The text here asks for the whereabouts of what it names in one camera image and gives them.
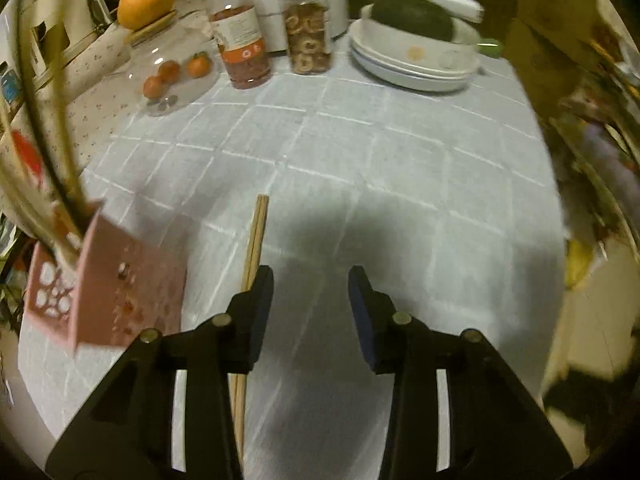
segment pink basket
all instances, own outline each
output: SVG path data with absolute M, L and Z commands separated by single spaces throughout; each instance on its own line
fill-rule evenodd
M 132 238 L 96 213 L 86 232 L 77 277 L 38 243 L 25 316 L 72 352 L 78 343 L 128 346 L 145 328 L 180 331 L 186 264 Z

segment green squash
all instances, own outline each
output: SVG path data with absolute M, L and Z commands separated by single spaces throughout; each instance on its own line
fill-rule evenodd
M 376 0 L 371 17 L 383 25 L 411 34 L 453 41 L 453 20 L 441 6 L 429 0 Z

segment green object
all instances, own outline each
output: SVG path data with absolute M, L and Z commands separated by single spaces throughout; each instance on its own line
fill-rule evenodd
M 371 17 L 383 25 L 411 34 L 452 41 L 453 20 L 441 6 L 429 0 L 376 0 Z
M 502 50 L 504 45 L 493 38 L 484 38 L 478 43 L 480 54 L 487 57 L 495 57 L 499 59 L 502 57 Z

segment brown cardboard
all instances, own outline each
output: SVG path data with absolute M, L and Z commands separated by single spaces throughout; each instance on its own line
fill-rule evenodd
M 517 17 L 573 61 L 596 70 L 598 56 L 588 45 L 602 28 L 596 0 L 518 0 Z
M 580 78 L 580 67 L 518 18 L 511 21 L 504 57 L 513 65 L 536 113 L 553 117 L 558 101 Z

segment transparent plastic jar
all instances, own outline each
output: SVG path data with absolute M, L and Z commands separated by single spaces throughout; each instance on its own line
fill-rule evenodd
M 140 108 L 164 115 L 204 95 L 217 81 L 214 45 L 175 17 L 161 18 L 146 32 L 129 38 L 128 83 L 140 96 Z
M 280 0 L 287 54 L 296 74 L 326 72 L 332 64 L 327 0 Z
M 233 87 L 254 88 L 267 81 L 271 77 L 271 62 L 254 0 L 204 1 Z

